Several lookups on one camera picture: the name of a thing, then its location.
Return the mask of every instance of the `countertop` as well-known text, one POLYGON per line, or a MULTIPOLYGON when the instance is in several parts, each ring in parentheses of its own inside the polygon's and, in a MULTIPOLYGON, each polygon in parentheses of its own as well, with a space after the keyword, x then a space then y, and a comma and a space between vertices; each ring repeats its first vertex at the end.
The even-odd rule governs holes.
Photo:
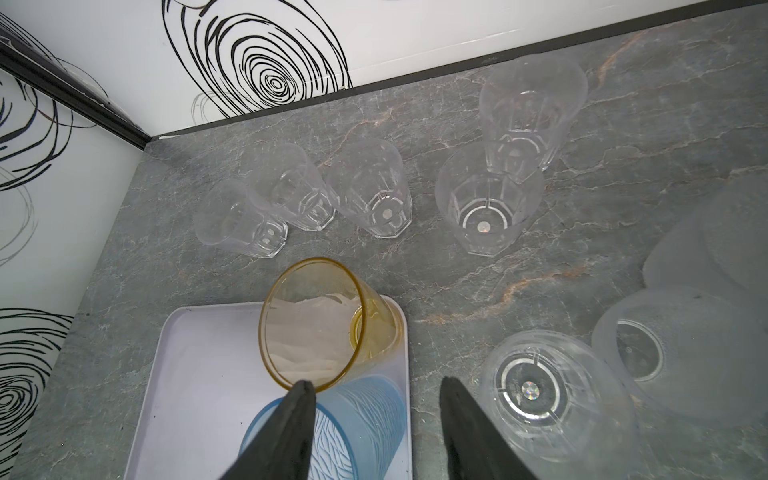
MULTIPOLYGON (((496 258, 465 253, 441 220, 437 170, 478 140, 488 68, 155 141, 147 146, 19 453, 13 478, 120 478, 155 347, 180 306, 263 300, 305 257, 346 264, 408 317, 414 478, 447 478, 443 376, 471 391, 488 353, 527 329, 589 343, 601 314, 643 288, 654 245, 730 178, 768 170, 768 5, 566 48, 590 94, 530 229, 496 258), (241 173, 245 144, 282 140, 318 164, 358 136, 400 150, 413 223, 376 240, 340 215, 292 228, 274 259, 200 244, 196 202, 241 173)), ((768 419, 706 429, 637 403, 632 478, 768 478, 768 419)))

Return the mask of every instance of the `white wall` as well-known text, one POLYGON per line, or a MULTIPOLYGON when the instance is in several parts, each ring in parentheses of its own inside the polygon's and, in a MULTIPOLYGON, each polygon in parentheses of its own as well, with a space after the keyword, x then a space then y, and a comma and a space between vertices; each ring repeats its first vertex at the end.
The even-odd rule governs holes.
POLYGON ((0 478, 5 478, 141 151, 2 70, 0 91, 0 478))
MULTIPOLYGON (((325 58, 329 61, 328 68, 336 73, 336 82, 330 87, 313 91, 304 88, 308 91, 305 96, 313 96, 695 2, 310 0, 308 3, 290 0, 295 8, 288 8, 280 0, 211 0, 208 3, 206 0, 11 0, 0 6, 0 12, 26 28, 57 56, 67 58, 96 78, 133 121, 155 135, 235 115, 226 108, 226 100, 222 101, 226 111, 222 114, 217 108, 218 99, 211 101, 204 94, 213 90, 200 88, 193 80, 196 78, 200 83, 204 76, 192 56, 184 53, 187 44, 180 20, 182 3, 198 8, 208 4, 204 22, 214 15, 259 15, 274 22, 276 28, 293 34, 300 47, 311 51, 305 52, 305 57, 325 58), (165 23, 164 5, 167 7, 165 23), (166 26, 173 41, 169 40, 166 26), (174 53, 172 44, 182 52, 190 73, 174 53), (348 76, 334 58, 334 46, 346 57, 348 76)), ((192 32, 191 26, 200 12, 200 9, 187 9, 188 32, 192 32)), ((265 28, 254 25, 242 24, 229 31, 220 51, 228 54, 233 38, 242 38, 251 32, 270 35, 265 28)), ((255 49, 241 48, 236 66, 241 66, 241 60, 249 55, 253 58, 254 52, 255 49)), ((285 61, 276 63, 284 65, 285 61)), ((233 78, 236 75, 233 69, 226 71, 226 65, 224 70, 215 72, 214 76, 233 78)), ((302 78, 285 72, 281 75, 299 83, 302 78)), ((264 81, 256 79, 253 84, 250 89, 242 89, 241 94, 256 98, 259 92, 270 90, 264 81)), ((294 99, 284 98, 281 102, 294 99)), ((261 108, 263 105, 254 102, 247 110, 261 108)))

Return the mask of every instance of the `black trim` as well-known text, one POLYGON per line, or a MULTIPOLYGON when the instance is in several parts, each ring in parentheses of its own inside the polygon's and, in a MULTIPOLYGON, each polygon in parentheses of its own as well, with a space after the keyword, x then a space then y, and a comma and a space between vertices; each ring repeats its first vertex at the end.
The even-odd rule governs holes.
POLYGON ((331 94, 321 95, 315 98, 309 98, 307 100, 295 101, 288 105, 280 107, 272 107, 266 110, 253 112, 251 114, 238 115, 237 117, 224 118, 219 121, 212 121, 205 125, 196 125, 194 127, 184 128, 182 130, 172 131, 167 134, 158 135, 153 137, 157 139, 160 137, 167 137, 171 135, 183 135, 191 134, 196 131, 207 130, 209 128, 222 127, 224 125, 233 124, 238 121, 251 120, 253 118, 266 117, 267 115, 279 114, 284 111, 296 110, 297 108, 309 107, 310 105, 317 105, 327 101, 339 100, 341 98, 354 97, 355 95, 369 93, 371 91, 383 90, 385 88, 397 87, 404 84, 413 83, 416 81, 427 80, 434 77, 441 77, 447 74, 454 74, 464 70, 470 70, 472 68, 485 67, 486 65, 493 65, 502 61, 512 60, 523 55, 531 55, 534 53, 542 53, 545 51, 558 50, 560 48, 571 47, 572 45, 580 45, 588 43, 590 41, 602 40, 603 38, 615 37, 617 35, 624 35, 633 31, 645 30, 648 28, 658 27, 659 25, 665 25, 672 22, 679 22, 681 20, 687 20, 689 18, 700 17, 702 15, 709 15, 711 13, 725 12, 727 10, 733 10, 735 8, 749 7, 751 5, 759 5, 762 3, 768 3, 768 0, 707 0, 706 2, 694 3, 692 5, 686 5, 684 7, 673 8, 666 10, 665 12, 653 13, 651 15, 645 15, 644 17, 632 18, 631 20, 625 20, 624 22, 618 22, 611 25, 605 25, 602 27, 592 28, 591 30, 580 31, 578 33, 565 35, 564 37, 552 38, 550 40, 544 40, 530 45, 524 45, 522 47, 512 48, 510 50, 500 51, 498 53, 483 55, 481 57, 470 58, 469 60, 457 61, 447 65, 441 65, 439 67, 430 68, 428 70, 417 71, 411 74, 401 75, 399 77, 388 78, 386 80, 376 81, 370 84, 360 85, 359 87, 349 88, 347 90, 341 90, 333 92, 331 94))
POLYGON ((0 68, 143 150, 151 137, 105 107, 67 72, 0 28, 0 68))

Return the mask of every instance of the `marble surface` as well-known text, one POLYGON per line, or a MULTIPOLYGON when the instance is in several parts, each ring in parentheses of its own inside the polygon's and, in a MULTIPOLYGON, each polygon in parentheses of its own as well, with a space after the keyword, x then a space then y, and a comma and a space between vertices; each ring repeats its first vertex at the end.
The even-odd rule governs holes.
MULTIPOLYGON (((405 310, 414 478, 447 478, 443 376, 474 391, 491 349, 526 329, 588 342, 601 314, 643 287, 664 232, 730 178, 768 170, 768 5, 563 52, 588 73, 588 102, 546 172, 535 222, 493 259, 461 250, 433 193, 442 162, 480 137, 487 68, 150 144, 12 477, 120 478, 170 312, 262 300, 289 265, 327 256, 405 310), (245 144, 291 141, 321 164, 358 136, 392 142, 405 161, 414 208, 400 238, 375 240, 338 216, 320 233, 292 229, 271 260, 195 239, 196 201, 243 172, 245 144)), ((637 407, 632 478, 768 478, 768 419, 712 430, 637 407)))

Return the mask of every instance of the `wall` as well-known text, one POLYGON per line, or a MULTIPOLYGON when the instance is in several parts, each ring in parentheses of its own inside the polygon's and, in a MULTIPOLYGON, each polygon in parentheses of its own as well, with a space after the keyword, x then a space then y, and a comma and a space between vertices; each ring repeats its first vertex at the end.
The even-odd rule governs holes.
POLYGON ((0 11, 151 135, 696 0, 24 0, 0 11))
POLYGON ((141 152, 0 70, 0 478, 141 152))

